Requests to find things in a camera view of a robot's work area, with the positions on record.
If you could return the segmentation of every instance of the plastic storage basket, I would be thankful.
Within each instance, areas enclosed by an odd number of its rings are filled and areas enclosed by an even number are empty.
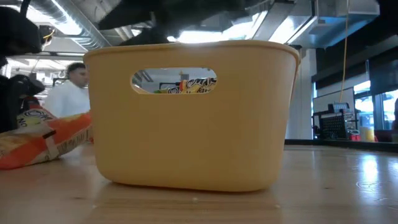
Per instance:
[[[99,171],[123,184],[230,192],[264,189],[279,173],[297,51],[256,40],[111,47],[88,52]],[[145,68],[208,67],[215,89],[145,94]]]

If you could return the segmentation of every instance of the dark hair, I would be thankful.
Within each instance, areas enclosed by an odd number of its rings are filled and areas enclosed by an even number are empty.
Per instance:
[[[68,68],[67,68],[67,77],[69,78],[69,73],[75,71],[78,68],[86,68],[86,65],[84,63],[81,62],[75,62],[75,63],[71,63]]]

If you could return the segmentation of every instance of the table surface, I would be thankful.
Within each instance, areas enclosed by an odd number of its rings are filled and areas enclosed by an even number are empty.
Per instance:
[[[92,146],[0,171],[0,223],[397,223],[398,154],[286,146],[278,181],[244,194],[132,187]]]

